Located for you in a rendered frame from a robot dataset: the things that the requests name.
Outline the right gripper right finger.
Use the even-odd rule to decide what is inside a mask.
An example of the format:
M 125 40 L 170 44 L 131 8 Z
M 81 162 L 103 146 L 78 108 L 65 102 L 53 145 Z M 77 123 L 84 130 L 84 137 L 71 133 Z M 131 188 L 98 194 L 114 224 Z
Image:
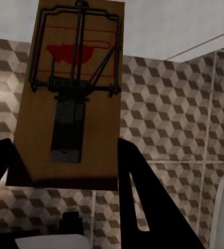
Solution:
M 150 231 L 137 225 L 130 173 Z M 205 249 L 138 148 L 118 138 L 121 249 Z

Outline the mousetrap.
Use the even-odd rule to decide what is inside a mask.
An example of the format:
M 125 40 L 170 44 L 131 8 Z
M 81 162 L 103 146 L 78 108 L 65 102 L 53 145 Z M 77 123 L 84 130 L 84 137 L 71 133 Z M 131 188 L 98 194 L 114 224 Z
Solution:
M 39 0 L 5 186 L 118 191 L 124 6 Z

